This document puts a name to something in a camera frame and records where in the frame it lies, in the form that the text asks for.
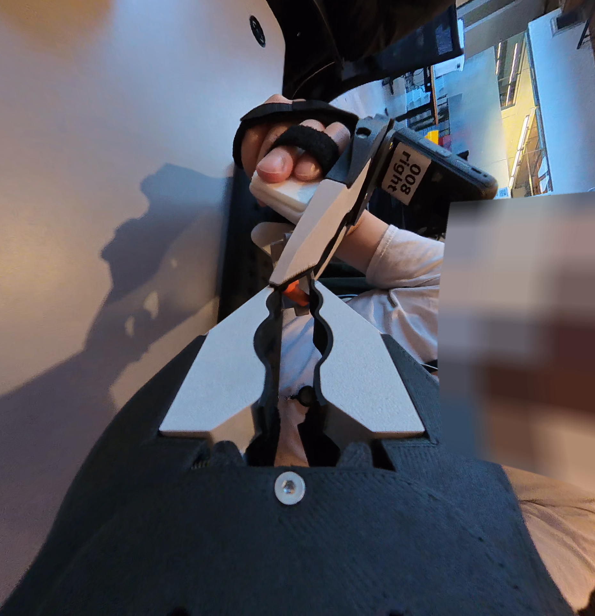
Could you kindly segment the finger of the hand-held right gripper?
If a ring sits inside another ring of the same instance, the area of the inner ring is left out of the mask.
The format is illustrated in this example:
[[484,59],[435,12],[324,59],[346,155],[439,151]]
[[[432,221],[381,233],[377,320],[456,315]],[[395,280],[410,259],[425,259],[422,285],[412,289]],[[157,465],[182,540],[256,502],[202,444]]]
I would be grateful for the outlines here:
[[293,230],[273,269],[270,284],[279,288],[312,272],[317,280],[346,234],[346,216],[352,211],[366,180],[360,174],[353,185],[322,180]]
[[322,276],[322,273],[324,272],[325,268],[334,258],[335,253],[337,252],[341,242],[344,240],[349,231],[351,231],[354,227],[354,225],[350,224],[346,224],[345,226],[341,227],[335,239],[333,239],[333,241],[330,242],[329,246],[324,250],[323,256],[321,257],[317,265],[308,272],[306,272],[304,275],[302,275],[300,278],[298,278],[297,290],[300,293],[310,293],[311,281],[318,280],[320,276]]

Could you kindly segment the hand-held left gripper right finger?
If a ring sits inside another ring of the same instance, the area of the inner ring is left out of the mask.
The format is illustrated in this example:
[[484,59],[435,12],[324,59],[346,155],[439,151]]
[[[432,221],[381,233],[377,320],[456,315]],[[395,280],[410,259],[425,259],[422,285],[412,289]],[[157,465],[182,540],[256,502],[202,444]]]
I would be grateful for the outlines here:
[[317,281],[310,283],[320,353],[309,407],[309,459],[339,459],[352,443],[425,435],[379,330]]

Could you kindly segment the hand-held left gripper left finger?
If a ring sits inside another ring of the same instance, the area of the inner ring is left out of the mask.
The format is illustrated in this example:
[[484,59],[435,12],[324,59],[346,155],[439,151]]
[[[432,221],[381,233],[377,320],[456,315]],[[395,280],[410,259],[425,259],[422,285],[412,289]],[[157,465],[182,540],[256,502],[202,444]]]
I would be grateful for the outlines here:
[[281,292],[266,287],[207,334],[159,430],[231,441],[251,466],[273,466],[278,448]]

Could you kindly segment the grey curved building piece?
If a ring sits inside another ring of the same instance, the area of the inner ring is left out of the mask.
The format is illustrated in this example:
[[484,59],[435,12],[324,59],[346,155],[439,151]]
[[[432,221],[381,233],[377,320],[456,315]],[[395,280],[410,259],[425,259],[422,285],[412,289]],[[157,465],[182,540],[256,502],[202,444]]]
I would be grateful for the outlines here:
[[288,239],[293,234],[294,225],[282,222],[261,222],[251,232],[252,241],[268,256],[276,266]]

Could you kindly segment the person's right forearm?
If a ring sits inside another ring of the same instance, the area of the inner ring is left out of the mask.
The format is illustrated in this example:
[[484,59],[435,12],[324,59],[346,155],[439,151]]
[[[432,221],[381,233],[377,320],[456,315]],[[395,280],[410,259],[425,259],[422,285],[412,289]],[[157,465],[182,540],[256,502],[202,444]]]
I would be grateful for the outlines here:
[[388,227],[388,223],[368,210],[363,211],[344,236],[334,257],[365,275]]

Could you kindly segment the person's right hand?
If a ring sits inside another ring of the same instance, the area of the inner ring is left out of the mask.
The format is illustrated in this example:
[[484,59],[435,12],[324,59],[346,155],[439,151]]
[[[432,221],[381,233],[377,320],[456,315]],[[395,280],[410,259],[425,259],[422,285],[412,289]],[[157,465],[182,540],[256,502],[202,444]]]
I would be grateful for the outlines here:
[[[292,100],[281,94],[274,94],[265,102],[289,104]],[[312,182],[324,176],[320,164],[309,153],[285,145],[272,148],[277,138],[292,125],[286,121],[264,124],[246,131],[241,143],[241,160],[249,178],[256,172],[261,180],[274,184],[290,177],[302,182]],[[311,127],[331,137],[340,153],[350,142],[350,131],[338,122],[325,127],[316,119],[306,119],[301,122],[301,126]]]

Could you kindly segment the black chair frame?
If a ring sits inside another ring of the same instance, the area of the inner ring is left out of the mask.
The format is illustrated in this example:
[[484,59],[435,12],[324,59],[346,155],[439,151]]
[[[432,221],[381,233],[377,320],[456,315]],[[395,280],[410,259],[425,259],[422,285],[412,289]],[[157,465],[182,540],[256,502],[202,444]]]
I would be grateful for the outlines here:
[[349,60],[341,53],[323,1],[267,1],[284,37],[282,95],[331,102],[372,81],[388,80],[432,67],[464,54],[463,26],[455,3],[435,10],[433,19],[412,27],[399,41],[377,53]]

